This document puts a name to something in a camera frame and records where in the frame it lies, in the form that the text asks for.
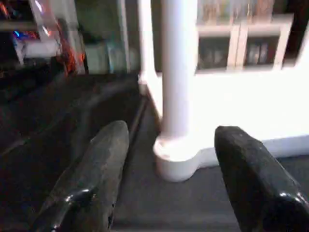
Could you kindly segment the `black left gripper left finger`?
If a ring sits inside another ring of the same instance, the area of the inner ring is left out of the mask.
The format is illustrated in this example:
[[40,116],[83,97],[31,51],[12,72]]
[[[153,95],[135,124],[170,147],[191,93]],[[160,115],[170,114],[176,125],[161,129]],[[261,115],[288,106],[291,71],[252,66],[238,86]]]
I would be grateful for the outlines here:
[[108,232],[129,148],[126,122],[114,121],[58,179],[31,232]]

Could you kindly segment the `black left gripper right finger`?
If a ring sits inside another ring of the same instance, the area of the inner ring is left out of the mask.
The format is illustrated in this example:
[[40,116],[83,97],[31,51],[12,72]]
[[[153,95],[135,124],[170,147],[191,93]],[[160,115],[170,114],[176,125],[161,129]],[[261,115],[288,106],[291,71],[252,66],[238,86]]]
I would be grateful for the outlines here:
[[242,232],[307,232],[309,198],[259,140],[218,126],[215,153]]

